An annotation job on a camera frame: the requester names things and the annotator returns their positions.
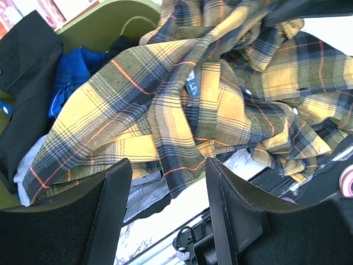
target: clothes pile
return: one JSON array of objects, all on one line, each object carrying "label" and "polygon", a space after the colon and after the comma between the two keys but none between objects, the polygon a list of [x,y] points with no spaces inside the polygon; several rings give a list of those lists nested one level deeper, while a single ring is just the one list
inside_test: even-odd
[{"label": "clothes pile", "polygon": [[0,89],[14,99],[1,180],[29,205],[128,158],[130,205],[143,202],[129,218],[204,177],[206,157],[242,149],[304,182],[353,132],[353,58],[302,19],[264,26],[276,2],[164,0],[154,31],[108,53],[63,54],[29,14],[0,41]]}]

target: orange stripe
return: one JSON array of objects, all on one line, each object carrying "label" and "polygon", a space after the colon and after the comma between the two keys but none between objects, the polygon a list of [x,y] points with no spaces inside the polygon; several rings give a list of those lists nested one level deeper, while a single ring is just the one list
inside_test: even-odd
[{"label": "orange stripe", "polygon": [[352,113],[352,108],[353,108],[353,104],[351,104],[351,107],[349,108],[349,112],[348,112],[348,115],[347,115],[346,122],[345,122],[343,125],[338,126],[338,128],[343,128],[344,126],[346,126],[346,125],[347,125],[348,120],[349,120],[349,116],[350,116],[350,115],[351,115],[351,113]]},{"label": "orange stripe", "polygon": [[265,115],[265,113],[263,112],[263,110],[262,110],[259,106],[257,106],[257,105],[255,104],[253,96],[251,96],[251,98],[252,98],[252,103],[259,109],[259,111],[262,113],[262,115],[264,116],[264,118],[265,118],[265,119],[267,120],[267,122],[270,124],[270,126],[271,126],[271,128],[272,128],[272,136],[274,136],[274,135],[275,135],[275,128],[274,128],[274,126],[272,125],[271,121],[270,121],[269,118]]},{"label": "orange stripe", "polygon": [[221,4],[221,19],[222,21],[224,20],[224,2],[222,0],[222,4]]},{"label": "orange stripe", "polygon": [[280,155],[280,154],[285,154],[289,153],[290,151],[283,151],[283,152],[272,152],[274,155]]},{"label": "orange stripe", "polygon": [[190,64],[190,65],[196,66],[196,62],[192,62],[192,61],[178,62],[174,66],[184,65],[184,64]]},{"label": "orange stripe", "polygon": [[285,50],[293,49],[293,48],[296,48],[296,47],[304,47],[304,46],[308,46],[308,45],[312,45],[312,44],[319,44],[319,43],[322,43],[322,42],[321,41],[316,41],[314,43],[306,43],[306,44],[294,45],[294,46],[278,49],[278,51],[285,51]]},{"label": "orange stripe", "polygon": [[216,142],[216,143],[218,143],[218,144],[220,144],[220,145],[230,146],[229,144],[225,144],[224,142],[220,142],[220,141],[215,140],[215,139],[197,138],[197,137],[195,137],[195,136],[194,136],[194,138],[197,139],[197,140],[200,140],[200,141],[210,141],[210,140],[211,140],[211,141]]},{"label": "orange stripe", "polygon": [[253,78],[259,71],[256,71],[253,73],[253,75],[251,76],[251,78]]},{"label": "orange stripe", "polygon": [[250,45],[250,49],[248,51],[248,56],[250,57],[253,52],[254,52],[254,48]]},{"label": "orange stripe", "polygon": [[217,40],[215,48],[211,51],[210,55],[208,56],[209,59],[215,54],[216,50],[218,49],[219,44],[220,44],[220,40]]},{"label": "orange stripe", "polygon": [[321,135],[321,134],[327,132],[327,130],[328,130],[328,129],[326,128],[325,130],[323,130],[322,132],[320,132],[318,135]]},{"label": "orange stripe", "polygon": [[[44,185],[46,183],[48,183],[49,180],[51,180],[51,178],[60,170],[60,168],[62,168],[72,157],[74,157],[82,148],[85,148],[86,145],[88,145],[97,135],[99,135],[106,127],[108,127],[113,121],[115,121],[116,118],[118,118],[120,116],[120,113],[118,115],[116,115],[110,122],[108,122],[107,124],[105,124],[95,135],[93,135],[89,140],[88,142],[86,142],[83,146],[81,146],[78,150],[75,151],[75,153],[70,156],[68,159],[66,159],[64,161],[63,164],[61,164],[53,173],[52,175],[49,176],[49,178],[44,182]],[[38,191],[34,194],[33,196],[33,199],[32,199],[32,202],[35,201],[35,198],[38,196],[38,194],[40,193],[40,191],[43,189],[43,185],[38,189]]]},{"label": "orange stripe", "polygon": [[163,85],[163,83],[164,83],[164,80],[161,81],[161,83],[158,85],[157,89],[156,89],[152,94],[157,95],[157,91],[161,88],[161,86]]},{"label": "orange stripe", "polygon": [[181,97],[181,105],[183,106],[183,109],[186,107],[186,97]]},{"label": "orange stripe", "polygon": [[47,185],[45,185],[46,183],[43,183],[43,181],[41,180],[41,178],[37,175],[37,173],[34,172],[34,170],[32,169],[32,167],[30,167],[30,170],[32,172],[32,174],[34,175],[34,177],[38,180],[38,182],[41,184],[41,186],[45,189],[49,189],[49,187]]},{"label": "orange stripe", "polygon": [[168,174],[170,174],[170,173],[172,173],[172,172],[175,172],[175,171],[178,171],[178,170],[181,170],[181,169],[188,169],[188,170],[191,170],[191,171],[195,171],[195,170],[199,169],[199,168],[201,167],[201,165],[202,165],[203,163],[205,163],[205,161],[206,161],[206,159],[204,159],[201,163],[199,163],[199,164],[197,165],[197,167],[195,167],[195,168],[179,167],[179,168],[171,169],[171,170],[169,170],[167,173],[165,173],[164,175],[166,176],[166,175],[168,175]]},{"label": "orange stripe", "polygon": [[240,57],[236,57],[231,51],[228,53],[231,58],[233,58],[234,60],[238,60]]},{"label": "orange stripe", "polygon": [[[293,140],[292,140],[293,142],[294,142],[294,140],[296,139],[296,137],[299,135],[300,130],[303,129],[303,127],[306,125],[306,123],[307,123],[307,121],[304,121],[304,123],[302,124],[302,126],[299,127],[296,136],[293,137]],[[296,146],[296,144],[294,144],[294,148],[295,148],[304,158],[306,158],[306,156],[299,150],[299,148]]]},{"label": "orange stripe", "polygon": [[320,43],[320,69],[319,69],[319,78],[320,78],[320,81],[321,81],[322,88],[324,89],[324,92],[326,92],[325,83],[324,83],[324,80],[322,79],[322,69],[323,69],[323,67],[324,67],[324,45],[323,45],[322,41],[320,41],[319,43]]},{"label": "orange stripe", "polygon": [[262,152],[262,153],[265,153],[265,154],[269,154],[268,152],[266,152],[266,151],[264,151],[264,150],[262,150],[262,149],[259,149],[259,148],[255,148],[255,150],[257,150],[257,151],[260,151],[260,152]]},{"label": "orange stripe", "polygon": [[344,92],[344,91],[338,91],[338,93],[346,94],[346,95],[349,95],[349,96],[351,96],[351,97],[352,97],[352,94],[347,93],[347,92]]},{"label": "orange stripe", "polygon": [[221,76],[221,78],[222,78],[224,81],[226,81],[227,83],[231,84],[233,87],[240,89],[240,87],[238,87],[236,84],[233,84],[232,82],[226,80],[223,76]]},{"label": "orange stripe", "polygon": [[114,61],[114,60],[111,60],[111,62],[116,66],[116,68],[126,77],[127,80],[130,81],[130,83],[132,83],[138,90],[140,90],[143,94],[145,95],[151,95],[151,94],[155,94],[155,92],[152,92],[152,93],[148,93],[146,92],[145,90],[143,90],[142,87],[140,87],[125,71],[124,69],[122,69],[120,67],[120,65]]}]

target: blue garment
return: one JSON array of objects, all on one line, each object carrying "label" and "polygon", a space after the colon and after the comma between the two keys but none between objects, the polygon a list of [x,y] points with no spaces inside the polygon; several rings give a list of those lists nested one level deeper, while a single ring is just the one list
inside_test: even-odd
[{"label": "blue garment", "polygon": [[5,114],[7,114],[8,116],[12,115],[12,106],[0,101],[0,110],[2,110],[3,112],[5,112]]},{"label": "blue garment", "polygon": [[79,47],[59,60],[49,118],[56,118],[72,93],[91,77],[94,70],[106,58],[102,52],[91,52]]}]

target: black fabric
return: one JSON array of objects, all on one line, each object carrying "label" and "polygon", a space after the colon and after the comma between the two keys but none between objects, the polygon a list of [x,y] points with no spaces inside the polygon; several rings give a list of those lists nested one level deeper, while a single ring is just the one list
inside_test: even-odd
[{"label": "black fabric", "polygon": [[[229,256],[230,248],[217,248],[217,244],[227,241],[232,246],[237,242],[234,231],[244,229],[237,226],[230,213],[234,204],[240,204],[247,211],[265,213],[269,231],[237,253],[237,258],[227,265],[352,264],[352,198],[334,197],[310,207],[292,204],[237,177],[212,158],[206,162],[206,182],[207,191],[211,184],[218,182],[221,195],[208,194],[218,261]],[[212,215],[212,206],[222,207],[223,214]],[[226,230],[227,236],[217,238],[218,231],[224,231],[224,227],[230,227]]]},{"label": "black fabric", "polygon": [[0,264],[113,264],[131,179],[122,160],[30,207],[0,210]]},{"label": "black fabric", "polygon": [[106,59],[100,64],[99,67],[97,67],[97,69],[94,70],[92,74],[98,72],[103,66],[105,66],[108,62],[110,62],[110,60],[112,60],[122,51],[135,46],[138,46],[138,40],[128,39],[124,36],[120,36],[109,48]]},{"label": "black fabric", "polygon": [[353,14],[353,1],[282,0],[266,16],[264,25],[272,26],[296,18],[343,17]]},{"label": "black fabric", "polygon": [[0,135],[0,179],[11,192],[18,163],[48,132],[48,110],[62,41],[37,11],[0,40],[0,89],[15,98],[9,124]]},{"label": "black fabric", "polygon": [[301,185],[295,192],[288,191],[282,197],[293,199],[298,204],[312,205],[333,194],[341,194],[339,178],[343,170],[353,163],[353,157],[346,161],[334,161],[318,169],[313,178]]}]

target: clothing label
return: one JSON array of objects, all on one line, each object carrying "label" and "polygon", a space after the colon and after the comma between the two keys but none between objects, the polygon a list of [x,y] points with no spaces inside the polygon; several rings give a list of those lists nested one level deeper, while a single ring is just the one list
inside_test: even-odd
[{"label": "clothing label", "polygon": [[200,95],[200,87],[199,84],[197,83],[197,79],[195,76],[195,71],[192,70],[189,73],[189,76],[186,79],[186,89],[188,90],[189,93],[189,97],[191,100],[194,100],[195,98],[197,98]]}]

